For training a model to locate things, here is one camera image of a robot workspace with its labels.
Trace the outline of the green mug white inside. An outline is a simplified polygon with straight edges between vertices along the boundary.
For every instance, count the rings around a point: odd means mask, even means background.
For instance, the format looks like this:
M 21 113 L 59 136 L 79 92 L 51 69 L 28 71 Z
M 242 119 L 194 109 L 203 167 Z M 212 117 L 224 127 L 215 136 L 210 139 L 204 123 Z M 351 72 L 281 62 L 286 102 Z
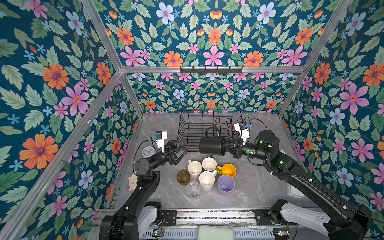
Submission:
M 204 158 L 202 161 L 202 167 L 205 171 L 215 171 L 217 168 L 217 161 L 213 157 Z

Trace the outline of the lilac plastic cup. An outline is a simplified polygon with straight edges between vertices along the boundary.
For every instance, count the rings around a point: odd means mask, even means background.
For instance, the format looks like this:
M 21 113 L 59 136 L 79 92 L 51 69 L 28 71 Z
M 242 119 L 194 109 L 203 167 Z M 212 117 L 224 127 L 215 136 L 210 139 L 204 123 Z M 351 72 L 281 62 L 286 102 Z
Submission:
M 235 189 L 235 181 L 228 175 L 222 175 L 218 179 L 218 191 L 221 196 L 229 195 Z

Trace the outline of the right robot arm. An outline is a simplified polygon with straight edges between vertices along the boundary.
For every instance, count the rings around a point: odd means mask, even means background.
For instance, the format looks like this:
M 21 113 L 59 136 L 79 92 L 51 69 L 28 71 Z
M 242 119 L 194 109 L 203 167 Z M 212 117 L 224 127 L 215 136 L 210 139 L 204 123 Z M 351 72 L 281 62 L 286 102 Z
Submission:
M 263 166 L 271 175 L 299 190 L 322 210 L 320 213 L 306 210 L 279 199 L 269 211 L 269 218 L 274 224 L 282 221 L 296 223 L 331 240 L 364 239 L 372 218 L 371 210 L 342 199 L 312 178 L 296 160 L 280 151 L 279 144 L 279 138 L 266 130 L 259 132 L 253 144 L 245 144 L 241 139 L 223 140 L 220 149 L 230 152 L 237 159 L 247 156 L 263 161 Z

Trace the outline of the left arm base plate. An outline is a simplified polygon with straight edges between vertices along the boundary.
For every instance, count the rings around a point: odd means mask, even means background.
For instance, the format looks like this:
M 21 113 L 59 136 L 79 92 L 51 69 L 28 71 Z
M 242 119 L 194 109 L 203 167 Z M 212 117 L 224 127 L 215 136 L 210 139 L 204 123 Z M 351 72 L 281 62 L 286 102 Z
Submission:
M 176 210 L 160 210 L 157 212 L 157 219 L 154 222 L 154 226 L 166 226 L 174 227 L 177 221 Z

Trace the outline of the black mug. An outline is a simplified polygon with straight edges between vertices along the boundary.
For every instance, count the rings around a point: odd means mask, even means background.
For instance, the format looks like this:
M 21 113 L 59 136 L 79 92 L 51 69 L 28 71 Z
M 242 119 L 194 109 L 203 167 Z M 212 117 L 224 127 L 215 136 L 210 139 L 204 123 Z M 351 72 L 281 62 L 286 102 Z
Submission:
M 222 137 L 221 130 L 217 127 L 209 127 L 205 135 L 200 139 L 199 151 L 203 155 L 224 156 L 226 138 Z

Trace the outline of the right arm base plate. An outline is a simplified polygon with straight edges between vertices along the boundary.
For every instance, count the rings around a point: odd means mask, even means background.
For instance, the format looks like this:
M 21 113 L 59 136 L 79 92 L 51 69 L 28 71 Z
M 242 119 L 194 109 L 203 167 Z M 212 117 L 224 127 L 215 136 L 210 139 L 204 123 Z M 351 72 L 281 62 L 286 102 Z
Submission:
M 283 217 L 277 213 L 272 212 L 270 209 L 253 209 L 255 214 L 255 220 L 258 226 L 296 226 L 296 223 L 290 223 L 283 219 Z

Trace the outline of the yellow mug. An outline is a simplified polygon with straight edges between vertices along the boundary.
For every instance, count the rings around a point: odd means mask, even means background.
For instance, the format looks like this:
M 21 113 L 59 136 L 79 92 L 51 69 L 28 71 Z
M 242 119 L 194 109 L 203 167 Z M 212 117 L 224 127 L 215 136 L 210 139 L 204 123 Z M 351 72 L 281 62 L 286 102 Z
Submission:
M 237 169 L 232 164 L 224 164 L 223 166 L 217 166 L 216 171 L 220 175 L 226 175 L 233 179 L 236 177 L 236 174 L 237 174 Z

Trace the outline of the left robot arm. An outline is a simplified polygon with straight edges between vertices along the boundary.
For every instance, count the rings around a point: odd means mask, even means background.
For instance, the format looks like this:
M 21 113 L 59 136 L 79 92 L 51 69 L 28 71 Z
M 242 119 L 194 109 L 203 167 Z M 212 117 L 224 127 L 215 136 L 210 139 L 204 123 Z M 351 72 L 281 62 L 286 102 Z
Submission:
M 148 227 L 143 226 L 143 230 L 139 230 L 139 217 L 161 179 L 161 173 L 155 169 L 165 164 L 178 165 L 188 150 L 185 140 L 172 140 L 165 144 L 162 152 L 133 162 L 133 171 L 138 177 L 137 187 L 114 215 L 104 217 L 99 233 L 100 240 L 141 239 Z

